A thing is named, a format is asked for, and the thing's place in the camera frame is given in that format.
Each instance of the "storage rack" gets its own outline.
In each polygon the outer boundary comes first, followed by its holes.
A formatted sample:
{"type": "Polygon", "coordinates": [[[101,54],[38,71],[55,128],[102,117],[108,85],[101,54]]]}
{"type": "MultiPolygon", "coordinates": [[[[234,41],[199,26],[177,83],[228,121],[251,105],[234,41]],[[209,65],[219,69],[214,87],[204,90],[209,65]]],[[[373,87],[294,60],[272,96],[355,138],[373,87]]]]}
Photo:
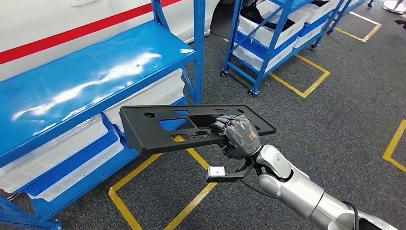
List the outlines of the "storage rack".
{"type": "MultiPolygon", "coordinates": [[[[119,144],[124,147],[52,201],[32,199],[36,215],[28,215],[20,207],[0,196],[0,224],[60,230],[61,223],[52,220],[53,216],[138,156],[134,149],[126,146],[125,136],[118,135],[117,127],[103,114],[110,106],[179,68],[182,69],[182,78],[192,101],[195,104],[201,102],[205,0],[193,0],[193,3],[193,48],[169,31],[161,0],[152,0],[150,4],[140,7],[141,11],[152,9],[152,21],[0,82],[0,104],[4,111],[0,114],[0,131],[3,134],[0,140],[0,169],[95,116],[102,117],[106,130],[109,130],[108,135],[115,135],[119,144]],[[147,55],[147,58],[133,63],[140,55],[147,55]],[[184,69],[184,66],[192,61],[193,84],[184,69]],[[136,71],[126,72],[126,69],[122,68],[123,63],[136,71]],[[92,87],[88,91],[92,95],[91,98],[99,96],[97,100],[89,101],[85,96],[90,95],[79,90],[89,86],[92,87]],[[40,106],[34,107],[35,110],[27,110],[33,108],[29,106],[34,103],[40,106]],[[39,117],[44,116],[49,118],[45,121],[45,126],[31,126],[39,117]]],[[[184,97],[175,102],[186,103],[184,97]]],[[[180,125],[179,121],[170,121],[163,126],[165,129],[175,129],[180,125]]]]}
{"type": "Polygon", "coordinates": [[[239,15],[240,11],[242,8],[242,0],[236,0],[235,6],[234,6],[234,14],[232,18],[232,23],[231,23],[231,30],[230,30],[230,37],[229,41],[227,44],[227,51],[226,51],[226,60],[224,63],[224,67],[222,71],[220,72],[221,76],[224,76],[229,73],[229,68],[231,67],[235,71],[237,71],[239,74],[247,78],[250,82],[252,82],[254,85],[252,89],[248,91],[248,94],[250,96],[255,96],[259,93],[259,85],[261,84],[262,80],[268,76],[270,73],[272,73],[275,69],[277,69],[281,64],[286,62],[288,59],[290,59],[292,56],[294,56],[296,53],[298,53],[300,50],[303,48],[307,47],[308,45],[311,45],[311,49],[314,49],[315,47],[318,46],[322,36],[328,29],[328,25],[331,23],[331,21],[334,19],[335,15],[338,12],[338,9],[342,5],[344,0],[340,0],[338,3],[338,6],[330,13],[328,16],[327,23],[323,26],[322,30],[314,35],[311,39],[309,39],[307,42],[303,43],[300,47],[293,49],[287,56],[285,56],[282,60],[280,60],[278,63],[276,63],[273,67],[271,67],[269,70],[266,70],[267,64],[269,60],[271,59],[272,54],[275,51],[275,46],[277,44],[278,38],[282,32],[283,25],[286,23],[286,20],[292,12],[300,9],[301,7],[305,6],[306,4],[310,3],[312,0],[270,0],[271,2],[277,4],[279,7],[276,11],[274,11],[272,14],[270,14],[268,17],[266,17],[262,23],[260,23],[255,29],[251,31],[251,33],[247,34],[243,39],[240,41],[236,42],[236,34],[237,34],[237,29],[238,29],[238,24],[239,24],[239,15]],[[268,49],[266,51],[266,54],[264,55],[263,58],[263,63],[261,65],[260,70],[254,68],[252,65],[249,63],[245,62],[244,60],[241,60],[237,56],[234,55],[234,51],[237,47],[239,47],[244,41],[249,41],[251,36],[259,29],[261,28],[269,19],[271,19],[273,16],[275,16],[279,11],[282,10],[282,13],[279,17],[277,26],[275,28],[275,31],[273,33],[271,42],[268,46],[268,49]],[[236,59],[238,62],[241,64],[245,65],[252,71],[256,73],[256,78],[251,77],[248,75],[245,71],[234,65],[231,61],[232,59],[236,59]]]}
{"type": "MultiPolygon", "coordinates": [[[[337,12],[337,18],[334,18],[333,21],[334,23],[332,24],[332,26],[330,27],[330,29],[327,31],[327,35],[330,35],[334,29],[336,28],[337,24],[339,23],[339,21],[341,20],[341,18],[346,15],[347,13],[349,13],[350,11],[352,11],[353,9],[359,7],[360,5],[362,5],[365,2],[365,0],[358,0],[356,3],[351,4],[352,0],[348,0],[343,9],[339,10],[337,12]]],[[[368,2],[368,9],[372,8],[372,3],[373,0],[371,0],[370,2],[368,2]]]]}

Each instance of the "gray carpet floor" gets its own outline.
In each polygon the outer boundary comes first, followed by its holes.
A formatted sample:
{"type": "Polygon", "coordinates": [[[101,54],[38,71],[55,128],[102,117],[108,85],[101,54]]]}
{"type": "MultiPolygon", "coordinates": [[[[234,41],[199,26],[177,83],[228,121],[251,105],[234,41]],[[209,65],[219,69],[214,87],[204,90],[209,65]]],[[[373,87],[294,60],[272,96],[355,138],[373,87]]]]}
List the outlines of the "gray carpet floor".
{"type": "MultiPolygon", "coordinates": [[[[263,143],[280,146],[294,165],[328,193],[405,229],[406,173],[382,155],[406,118],[406,31],[394,23],[399,16],[384,11],[380,1],[369,11],[362,5],[355,12],[381,23],[382,28],[366,43],[335,31],[324,36],[316,50],[300,52],[331,73],[307,98],[271,77],[253,98],[247,96],[250,84],[238,74],[219,77],[226,51],[221,37],[228,37],[232,6],[218,6],[212,34],[205,40],[203,102],[248,105],[277,127],[276,134],[262,138],[263,143]]],[[[373,25],[347,15],[338,27],[364,37],[373,25]]],[[[322,72],[294,57],[275,74],[303,92],[322,72]]],[[[242,164],[224,157],[217,146],[196,151],[213,166],[234,170],[242,164]]],[[[405,152],[406,134],[393,158],[406,165],[405,152]]],[[[134,160],[58,214],[64,229],[130,229],[108,191],[142,161],[134,160]]],[[[205,187],[204,175],[186,151],[165,153],[118,195],[143,229],[160,230],[205,187]]],[[[255,175],[247,182],[257,186],[255,175]]],[[[29,205],[24,196],[16,203],[29,205]]],[[[233,183],[214,187],[176,229],[316,228],[278,201],[233,183]]]]}

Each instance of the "caster wheel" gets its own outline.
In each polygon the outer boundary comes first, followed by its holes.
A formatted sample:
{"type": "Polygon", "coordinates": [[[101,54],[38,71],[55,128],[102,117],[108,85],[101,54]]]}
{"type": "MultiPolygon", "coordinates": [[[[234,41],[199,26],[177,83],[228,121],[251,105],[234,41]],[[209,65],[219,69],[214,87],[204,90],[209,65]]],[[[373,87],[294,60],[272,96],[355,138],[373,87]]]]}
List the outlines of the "caster wheel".
{"type": "Polygon", "coordinates": [[[227,74],[227,73],[226,73],[226,72],[224,72],[223,70],[222,70],[222,71],[220,71],[220,76],[224,77],[226,74],[227,74]]]}
{"type": "Polygon", "coordinates": [[[247,93],[248,93],[248,96],[250,96],[250,97],[256,97],[258,95],[258,94],[251,92],[251,90],[248,90],[247,93]]]}

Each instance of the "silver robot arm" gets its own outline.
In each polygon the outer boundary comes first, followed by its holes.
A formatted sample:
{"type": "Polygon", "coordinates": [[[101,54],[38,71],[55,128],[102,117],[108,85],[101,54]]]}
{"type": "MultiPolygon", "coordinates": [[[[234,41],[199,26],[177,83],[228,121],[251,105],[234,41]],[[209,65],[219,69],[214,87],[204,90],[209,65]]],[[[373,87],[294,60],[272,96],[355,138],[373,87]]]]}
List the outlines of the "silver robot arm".
{"type": "MultiPolygon", "coordinates": [[[[262,165],[260,187],[322,230],[354,229],[354,210],[324,191],[290,163],[272,145],[265,145],[257,163],[262,165]]],[[[380,218],[358,211],[360,230],[396,230],[380,218]]]]}
{"type": "Polygon", "coordinates": [[[223,153],[233,159],[245,159],[246,164],[229,175],[224,167],[209,167],[207,182],[235,182],[254,168],[260,187],[269,196],[322,230],[396,230],[378,217],[357,211],[350,203],[326,193],[276,147],[262,146],[256,129],[244,115],[219,116],[211,127],[220,129],[229,139],[223,153]]]}

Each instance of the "yellow floor marking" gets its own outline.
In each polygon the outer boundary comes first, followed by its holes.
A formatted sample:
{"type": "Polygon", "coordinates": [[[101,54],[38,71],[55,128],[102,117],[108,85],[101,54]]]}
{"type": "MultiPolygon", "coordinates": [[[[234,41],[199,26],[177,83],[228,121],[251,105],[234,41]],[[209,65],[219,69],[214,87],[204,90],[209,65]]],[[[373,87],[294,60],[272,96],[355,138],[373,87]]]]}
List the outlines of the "yellow floor marking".
{"type": "Polygon", "coordinates": [[[175,229],[216,185],[217,183],[209,183],[206,185],[206,187],[164,228],[164,230],[175,229]]]}
{"type": "MultiPolygon", "coordinates": [[[[181,136],[177,136],[173,139],[174,141],[182,141],[181,136]]],[[[186,149],[187,152],[205,169],[209,167],[209,164],[194,150],[193,148],[186,149]]],[[[141,171],[148,167],[152,162],[156,161],[162,153],[152,155],[145,162],[140,164],[134,170],[132,170],[127,176],[117,182],[115,185],[110,187],[109,196],[113,203],[116,205],[117,209],[120,211],[121,215],[130,225],[133,230],[142,230],[140,224],[130,213],[128,208],[125,206],[124,202],[118,197],[116,191],[124,186],[127,182],[137,176],[141,171]]],[[[216,186],[217,183],[210,183],[173,219],[169,225],[165,228],[166,230],[174,229],[179,223],[185,219],[185,217],[207,196],[207,194],[216,186]]]]}
{"type": "Polygon", "coordinates": [[[389,142],[388,147],[386,148],[385,153],[383,154],[383,159],[389,161],[394,166],[398,167],[400,170],[406,172],[406,167],[400,164],[399,162],[395,161],[392,158],[392,153],[394,152],[397,143],[399,142],[404,130],[406,129],[406,120],[402,120],[399,127],[397,128],[391,142],[389,142]]]}
{"type": "Polygon", "coordinates": [[[337,28],[337,27],[335,28],[335,30],[337,30],[338,32],[343,33],[343,34],[345,34],[345,35],[347,35],[347,36],[350,36],[350,37],[352,37],[352,38],[355,38],[355,39],[357,39],[357,40],[360,40],[360,41],[362,41],[362,42],[367,42],[367,41],[372,37],[372,35],[374,35],[374,34],[376,33],[376,31],[378,31],[379,28],[382,27],[382,25],[381,25],[380,23],[377,23],[377,22],[375,22],[375,21],[373,21],[373,20],[371,20],[371,19],[369,19],[369,18],[366,18],[366,17],[364,17],[364,16],[361,16],[361,15],[356,14],[356,13],[351,12],[351,11],[350,11],[350,14],[352,14],[352,15],[354,15],[354,16],[357,16],[357,17],[359,17],[359,18],[361,18],[361,19],[364,19],[364,20],[366,20],[366,21],[368,21],[368,22],[370,22],[370,23],[373,23],[373,24],[375,24],[376,26],[375,26],[364,38],[357,37],[357,36],[355,36],[355,35],[353,35],[353,34],[350,34],[350,33],[346,32],[346,31],[344,31],[344,30],[341,30],[341,29],[339,29],[339,28],[337,28]]]}
{"type": "Polygon", "coordinates": [[[295,92],[299,96],[306,98],[311,92],[313,92],[313,90],[315,90],[315,88],[317,88],[317,86],[319,86],[321,84],[321,82],[323,82],[327,78],[328,75],[330,75],[330,72],[327,71],[326,69],[324,69],[323,67],[319,66],[318,64],[304,58],[303,56],[301,56],[299,54],[296,54],[295,56],[297,58],[301,59],[302,61],[306,62],[307,64],[313,66],[314,68],[322,71],[323,75],[321,75],[321,77],[319,77],[305,92],[300,92],[298,89],[296,89],[289,83],[285,82],[284,80],[282,80],[281,78],[279,78],[278,76],[276,76],[273,73],[271,73],[271,77],[273,77],[278,82],[282,83],[287,88],[291,89],[293,92],[295,92]]]}

